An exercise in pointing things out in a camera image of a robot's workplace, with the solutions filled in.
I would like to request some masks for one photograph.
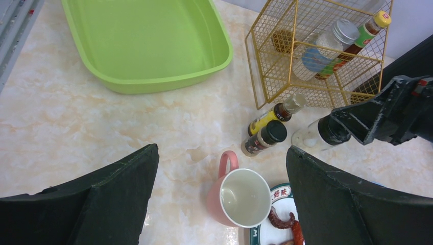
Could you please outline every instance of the yellow bottle cap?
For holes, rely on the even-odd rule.
[[[373,15],[374,22],[382,28],[389,26],[392,22],[391,16],[385,11],[379,11]]]

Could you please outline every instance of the gray jar lid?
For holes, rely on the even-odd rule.
[[[345,44],[354,44],[359,38],[358,28],[354,23],[346,19],[337,20],[332,25],[332,33],[334,33],[336,38]]]

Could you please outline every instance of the mug rim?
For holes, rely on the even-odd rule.
[[[233,220],[233,219],[228,215],[228,213],[227,213],[226,210],[224,209],[223,198],[222,198],[222,196],[221,196],[221,192],[222,192],[222,190],[223,190],[223,185],[224,185],[224,182],[226,181],[226,179],[227,179],[227,178],[228,178],[232,173],[237,172],[237,171],[241,171],[241,170],[247,170],[247,171],[250,171],[250,172],[256,174],[257,176],[259,176],[260,179],[261,179],[261,180],[266,184],[266,186],[268,187],[267,190],[268,190],[268,192],[269,192],[269,195],[268,195],[268,196],[269,196],[269,210],[267,211],[267,215],[266,215],[266,217],[264,217],[264,218],[263,218],[260,222],[258,222],[257,224],[250,225],[250,226],[244,226],[244,225],[241,225],[241,224],[239,224],[238,222],[234,221],[234,220]],[[242,227],[242,228],[253,228],[253,227],[256,227],[256,226],[260,225],[261,223],[263,223],[263,221],[265,221],[265,219],[268,218],[268,214],[271,212],[271,207],[272,207],[272,202],[271,202],[271,189],[269,188],[268,183],[266,182],[266,180],[265,180],[265,179],[264,179],[264,178],[263,178],[259,173],[257,173],[257,172],[254,171],[254,170],[248,169],[248,168],[238,168],[238,169],[235,169],[235,170],[233,170],[233,171],[230,171],[228,174],[226,174],[226,175],[224,176],[224,178],[223,178],[223,181],[221,182],[219,195],[220,195],[220,205],[221,205],[221,209],[223,210],[225,216],[230,220],[230,222],[232,222],[234,225],[236,225],[236,226],[238,226],[238,227]]]

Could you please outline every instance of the jar with blue label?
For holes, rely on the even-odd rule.
[[[292,66],[292,74],[302,81],[309,81],[337,58],[341,54],[339,52],[354,44],[358,37],[359,31],[354,23],[346,19],[337,20],[331,30],[322,32],[313,39],[311,43],[319,47],[308,46],[302,57]]]

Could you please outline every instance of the yellow label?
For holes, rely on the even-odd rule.
[[[266,126],[272,120],[278,120],[274,113],[274,107],[250,124],[251,133],[253,135],[256,134],[261,128]]]

